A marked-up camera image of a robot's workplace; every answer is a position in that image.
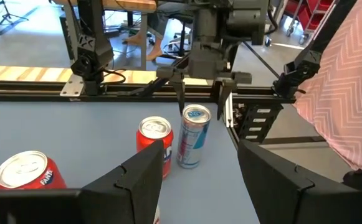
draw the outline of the person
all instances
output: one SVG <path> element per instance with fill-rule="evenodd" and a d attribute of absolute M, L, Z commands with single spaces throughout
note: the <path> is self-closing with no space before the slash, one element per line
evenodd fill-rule
<path fill-rule="evenodd" d="M 157 10 L 148 14 L 148 31 L 155 36 L 155 45 L 146 56 L 146 60 L 154 60 L 163 54 L 161 42 L 163 41 L 169 16 L 172 14 L 182 14 L 186 10 L 186 5 L 176 2 L 159 2 Z M 126 44 L 139 45 L 146 41 L 144 34 L 139 31 L 132 37 L 124 40 Z"/>

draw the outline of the metal stand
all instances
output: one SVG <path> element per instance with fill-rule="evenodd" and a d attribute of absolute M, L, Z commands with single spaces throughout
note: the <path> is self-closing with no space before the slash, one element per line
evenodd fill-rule
<path fill-rule="evenodd" d="M 25 17 L 21 17 L 21 16 L 17 16 L 17 15 L 11 14 L 11 13 L 8 11 L 7 7 L 6 7 L 5 1 L 2 1 L 2 3 L 4 4 L 6 14 L 2 16 L 2 20 L 0 21 L 0 25 L 2 25 L 2 23 L 3 23 L 4 21 L 8 21 L 9 23 L 12 24 L 13 22 L 9 20 L 9 19 L 12 19 L 12 17 L 17 17 L 17 18 L 19 18 L 19 19 L 24 19 L 25 21 L 28 21 L 28 19 L 25 18 Z"/>

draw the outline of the gray floor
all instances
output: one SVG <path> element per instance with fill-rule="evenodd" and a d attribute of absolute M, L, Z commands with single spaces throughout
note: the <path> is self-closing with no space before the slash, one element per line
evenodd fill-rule
<path fill-rule="evenodd" d="M 34 7 L 38 10 L 32 13 L 27 22 L 22 22 L 15 28 L 0 36 L 0 65 L 14 65 L 26 67 L 70 67 L 64 37 L 61 32 L 59 16 L 63 13 L 60 7 L 54 7 L 47 1 L 11 1 L 7 4 L 13 14 L 24 15 Z M 119 24 L 126 19 L 126 14 L 116 12 L 107 13 L 107 24 Z M 285 30 L 290 24 L 290 19 L 285 19 L 280 25 L 280 30 L 272 34 L 271 47 L 253 46 L 254 50 L 264 58 L 267 63 L 278 73 L 281 73 L 283 65 L 292 61 L 299 53 L 299 49 L 281 47 L 276 43 L 298 45 L 302 34 L 296 30 L 291 37 L 285 36 Z M 171 21 L 168 25 L 163 43 L 173 38 L 175 32 L 181 30 L 179 21 Z M 111 39 L 115 53 L 116 68 L 121 66 L 139 66 L 140 50 L 135 46 L 123 45 L 122 38 Z M 158 64 L 170 63 L 170 60 L 160 59 Z M 148 62 L 148 70 L 155 70 L 157 63 Z M 234 68 L 253 74 L 253 86 L 270 86 L 276 77 L 260 62 L 260 60 L 243 45 L 239 46 Z M 292 105 L 284 105 L 285 109 L 279 114 L 268 138 L 317 136 L 312 125 L 299 117 Z M 340 159 L 336 153 L 324 143 L 294 144 L 290 146 L 265 146 L 267 149 L 280 156 L 299 163 L 315 172 L 341 180 L 343 174 L 350 168 Z"/>

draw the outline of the blue table surface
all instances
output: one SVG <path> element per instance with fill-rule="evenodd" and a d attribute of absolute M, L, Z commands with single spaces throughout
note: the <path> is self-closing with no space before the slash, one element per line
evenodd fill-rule
<path fill-rule="evenodd" d="M 215 114 L 215 104 L 203 105 Z M 211 120 L 199 167 L 177 165 L 176 103 L 0 102 L 0 164 L 18 152 L 42 151 L 68 187 L 83 187 L 135 154 L 138 124 L 154 115 L 166 118 L 175 135 L 171 173 L 159 200 L 161 222 L 259 223 L 222 121 Z"/>

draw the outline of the can lid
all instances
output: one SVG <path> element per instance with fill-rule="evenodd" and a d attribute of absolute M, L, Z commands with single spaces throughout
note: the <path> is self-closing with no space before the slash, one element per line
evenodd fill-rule
<path fill-rule="evenodd" d="M 184 118 L 193 123 L 206 123 L 211 119 L 210 111 L 201 105 L 187 105 L 182 114 Z"/>
<path fill-rule="evenodd" d="M 20 152 L 0 166 L 0 185 L 9 189 L 32 182 L 44 173 L 48 158 L 39 151 Z"/>
<path fill-rule="evenodd" d="M 162 117 L 151 116 L 141 121 L 139 131 L 147 138 L 162 139 L 171 132 L 171 125 Z"/>

